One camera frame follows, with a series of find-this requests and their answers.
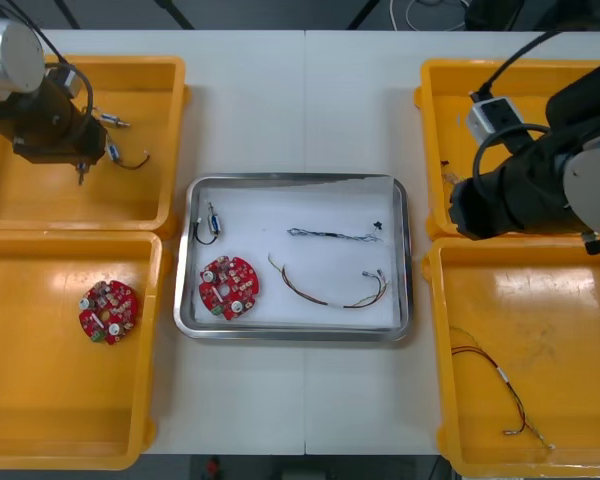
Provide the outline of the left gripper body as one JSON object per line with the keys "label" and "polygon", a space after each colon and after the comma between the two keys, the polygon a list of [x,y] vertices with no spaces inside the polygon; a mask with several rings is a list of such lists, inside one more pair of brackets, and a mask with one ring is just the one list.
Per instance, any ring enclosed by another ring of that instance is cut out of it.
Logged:
{"label": "left gripper body", "polygon": [[94,117],[80,117],[68,132],[47,144],[13,142],[13,152],[33,164],[69,164],[90,169],[105,153],[107,132]]}

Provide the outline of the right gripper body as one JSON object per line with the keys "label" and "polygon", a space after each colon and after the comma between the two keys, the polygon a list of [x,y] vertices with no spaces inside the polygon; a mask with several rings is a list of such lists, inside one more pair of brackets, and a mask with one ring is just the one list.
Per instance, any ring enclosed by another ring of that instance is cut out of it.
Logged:
{"label": "right gripper body", "polygon": [[522,177],[509,169],[474,175],[455,185],[449,216],[457,231],[470,239],[520,234],[522,225],[511,211],[516,208]]}

